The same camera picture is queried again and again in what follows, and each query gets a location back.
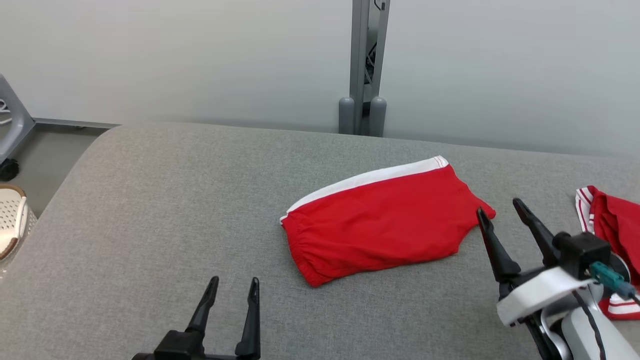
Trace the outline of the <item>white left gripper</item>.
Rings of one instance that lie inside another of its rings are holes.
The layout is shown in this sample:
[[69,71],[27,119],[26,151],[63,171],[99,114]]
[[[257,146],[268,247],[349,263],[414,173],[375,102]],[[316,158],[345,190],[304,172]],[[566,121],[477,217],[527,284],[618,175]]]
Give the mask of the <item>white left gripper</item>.
[[[210,310],[217,298],[219,276],[213,276],[199,300],[185,330],[205,337]],[[259,279],[254,276],[247,294],[247,313],[240,342],[235,355],[205,354],[205,360],[260,360],[261,358],[261,311]]]

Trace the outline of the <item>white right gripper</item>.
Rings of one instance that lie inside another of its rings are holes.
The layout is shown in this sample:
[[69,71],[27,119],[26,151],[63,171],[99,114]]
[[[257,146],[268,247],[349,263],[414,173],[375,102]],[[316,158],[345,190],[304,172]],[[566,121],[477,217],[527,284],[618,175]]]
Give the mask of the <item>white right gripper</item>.
[[[512,205],[521,222],[533,235],[542,254],[542,264],[545,267],[557,266],[560,251],[553,246],[553,233],[535,216],[523,200],[513,198]],[[477,208],[476,215],[494,280],[498,283],[507,283],[521,274],[521,267],[509,256],[499,241],[494,225],[482,207]],[[560,267],[546,269],[499,300],[496,305],[498,317],[504,326],[515,325],[519,319],[530,316],[569,296],[574,290],[587,287],[594,282],[592,278],[578,280]]]

